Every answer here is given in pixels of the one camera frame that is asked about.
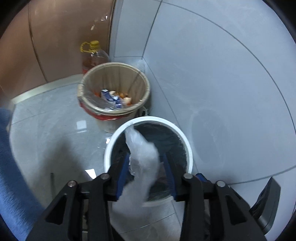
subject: metal screw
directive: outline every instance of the metal screw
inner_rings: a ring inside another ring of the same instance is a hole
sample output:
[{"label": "metal screw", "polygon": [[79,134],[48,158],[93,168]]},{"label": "metal screw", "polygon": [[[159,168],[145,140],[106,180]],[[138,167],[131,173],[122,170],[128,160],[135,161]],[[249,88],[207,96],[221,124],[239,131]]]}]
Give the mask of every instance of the metal screw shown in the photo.
[{"label": "metal screw", "polygon": [[69,187],[74,187],[75,185],[76,185],[76,182],[73,180],[68,182]]},{"label": "metal screw", "polygon": [[183,175],[183,177],[186,178],[186,179],[191,179],[191,178],[193,178],[193,175],[190,174],[190,173],[185,173],[185,174]]},{"label": "metal screw", "polygon": [[216,184],[217,184],[217,186],[219,186],[221,188],[225,187],[225,185],[226,185],[225,182],[223,182],[221,180],[220,181],[217,181]]},{"label": "metal screw", "polygon": [[110,175],[108,173],[103,173],[100,175],[100,177],[103,179],[103,180],[106,180],[110,177]]}]

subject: tile floor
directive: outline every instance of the tile floor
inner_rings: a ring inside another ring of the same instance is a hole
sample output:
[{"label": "tile floor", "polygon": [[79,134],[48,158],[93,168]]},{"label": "tile floor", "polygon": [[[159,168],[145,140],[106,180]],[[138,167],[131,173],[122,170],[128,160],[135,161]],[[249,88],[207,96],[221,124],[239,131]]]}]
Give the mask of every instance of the tile floor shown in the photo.
[{"label": "tile floor", "polygon": [[[69,180],[91,180],[85,170],[94,169],[97,176],[104,172],[110,134],[99,130],[95,119],[79,107],[76,88],[77,84],[71,84],[31,97],[16,104],[13,113],[12,152],[44,207]],[[182,206],[166,203],[148,209],[148,217],[137,220],[111,212],[111,222],[125,240],[179,240]]]}]

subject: clear plastic bag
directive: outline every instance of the clear plastic bag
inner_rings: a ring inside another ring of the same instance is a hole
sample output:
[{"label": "clear plastic bag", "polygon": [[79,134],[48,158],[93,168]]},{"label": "clear plastic bag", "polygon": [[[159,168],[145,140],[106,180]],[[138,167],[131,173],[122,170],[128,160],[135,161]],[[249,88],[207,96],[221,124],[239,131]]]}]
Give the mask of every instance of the clear plastic bag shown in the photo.
[{"label": "clear plastic bag", "polygon": [[143,203],[150,187],[157,180],[160,162],[155,145],[148,142],[133,126],[125,130],[126,144],[131,152],[130,165],[134,180],[123,189],[119,200],[113,203],[113,211],[126,217],[143,215]]}]

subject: blue fabric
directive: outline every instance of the blue fabric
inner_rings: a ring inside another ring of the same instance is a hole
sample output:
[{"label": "blue fabric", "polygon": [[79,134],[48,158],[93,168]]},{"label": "blue fabric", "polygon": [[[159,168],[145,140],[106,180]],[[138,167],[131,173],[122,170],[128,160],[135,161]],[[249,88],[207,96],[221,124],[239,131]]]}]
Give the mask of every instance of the blue fabric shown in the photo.
[{"label": "blue fabric", "polygon": [[0,108],[0,214],[19,241],[25,241],[43,207],[32,194],[12,156],[6,131],[10,111]]}]

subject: bottle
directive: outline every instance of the bottle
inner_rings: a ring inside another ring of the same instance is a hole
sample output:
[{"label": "bottle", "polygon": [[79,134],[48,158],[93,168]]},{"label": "bottle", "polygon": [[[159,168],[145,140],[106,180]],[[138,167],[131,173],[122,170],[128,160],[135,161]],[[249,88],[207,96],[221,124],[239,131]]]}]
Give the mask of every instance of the bottle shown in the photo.
[{"label": "bottle", "polygon": [[[84,50],[84,45],[88,44],[89,49]],[[82,56],[82,72],[87,73],[91,68],[110,62],[108,54],[101,49],[100,42],[97,40],[88,42],[83,42],[80,46],[80,51],[83,53]]]}]

